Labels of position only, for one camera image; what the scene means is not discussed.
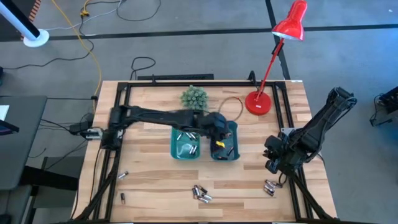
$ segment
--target red lamp base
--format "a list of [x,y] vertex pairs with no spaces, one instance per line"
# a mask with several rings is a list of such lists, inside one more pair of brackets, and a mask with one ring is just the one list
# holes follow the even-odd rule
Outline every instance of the red lamp base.
[[248,94],[244,104],[246,109],[255,115],[264,115],[271,109],[271,98],[266,94],[262,93],[259,99],[256,101],[257,91],[253,91]]

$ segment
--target red lamp shade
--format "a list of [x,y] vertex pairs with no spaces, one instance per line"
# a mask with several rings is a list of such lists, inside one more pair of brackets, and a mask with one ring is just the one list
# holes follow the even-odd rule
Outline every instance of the red lamp shade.
[[304,40],[304,29],[301,21],[303,20],[307,2],[296,0],[290,8],[287,18],[278,23],[272,33],[288,40]]

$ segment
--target silver battery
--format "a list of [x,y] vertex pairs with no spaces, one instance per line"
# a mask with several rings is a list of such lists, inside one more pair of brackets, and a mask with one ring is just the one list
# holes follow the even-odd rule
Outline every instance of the silver battery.
[[212,199],[213,199],[211,196],[209,196],[209,195],[207,195],[207,194],[205,194],[205,193],[202,193],[202,194],[201,194],[201,197],[203,197],[203,198],[206,199],[206,200],[212,200]]
[[195,153],[196,153],[196,151],[197,151],[197,147],[198,147],[198,146],[193,146],[192,153],[191,153],[192,155],[195,155]]
[[200,191],[199,191],[198,186],[195,185],[195,186],[193,186],[193,188],[195,189],[195,195],[196,195],[197,197],[200,197]]
[[272,181],[266,180],[266,183],[270,185],[272,188],[276,188],[276,184],[274,184]]
[[177,141],[180,140],[181,136],[182,136],[182,133],[180,133],[180,134],[178,135]]
[[268,185],[268,184],[265,184],[265,185],[264,185],[264,188],[267,189],[267,190],[269,190],[269,191],[272,192],[272,193],[275,192],[275,189],[273,189],[273,188],[272,188],[270,185]]
[[268,189],[264,188],[264,191],[267,192],[267,194],[269,194],[271,197],[274,196],[274,193],[269,191]]
[[189,154],[190,154],[190,155],[192,154],[194,148],[195,148],[195,146],[192,145],[192,146],[191,146],[191,149],[189,150]]
[[122,173],[122,174],[120,174],[119,175],[119,179],[123,179],[125,176],[127,176],[129,174],[129,172],[128,171],[125,171],[124,173]]
[[209,201],[207,201],[206,199],[201,198],[201,197],[198,197],[198,200],[201,201],[201,202],[209,203]]
[[193,193],[193,198],[197,199],[198,195],[197,195],[197,191],[195,190],[195,188],[192,188],[192,193]]
[[188,136],[189,139],[192,140],[192,137],[191,137],[191,135],[189,133],[185,133],[185,134]]
[[195,135],[193,134],[193,133],[189,133],[190,135],[191,135],[191,137],[194,139],[194,140],[197,140],[197,138],[195,137]]

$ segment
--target white stand base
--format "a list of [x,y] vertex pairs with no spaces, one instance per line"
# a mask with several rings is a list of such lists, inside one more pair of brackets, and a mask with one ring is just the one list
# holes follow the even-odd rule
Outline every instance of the white stand base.
[[40,31],[40,35],[35,40],[29,40],[28,38],[24,37],[24,44],[27,47],[41,47],[45,43],[47,43],[47,41],[50,38],[50,34],[46,30],[43,30],[43,29],[39,29],[39,31]]

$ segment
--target red desk lamp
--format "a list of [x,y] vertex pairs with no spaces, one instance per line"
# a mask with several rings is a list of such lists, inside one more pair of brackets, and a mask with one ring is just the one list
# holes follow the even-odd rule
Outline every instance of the red desk lamp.
[[260,89],[249,93],[246,97],[245,105],[246,109],[248,109],[250,113],[255,115],[264,115],[271,109],[271,98],[266,93],[262,92],[264,90],[264,85],[266,84],[272,64],[283,46],[284,39],[303,41],[304,29],[301,21],[306,10],[307,2],[304,0],[296,0],[290,8],[287,18],[278,23],[272,29],[272,34],[279,36],[280,41],[272,53],[272,58],[269,62],[266,75],[262,80]]

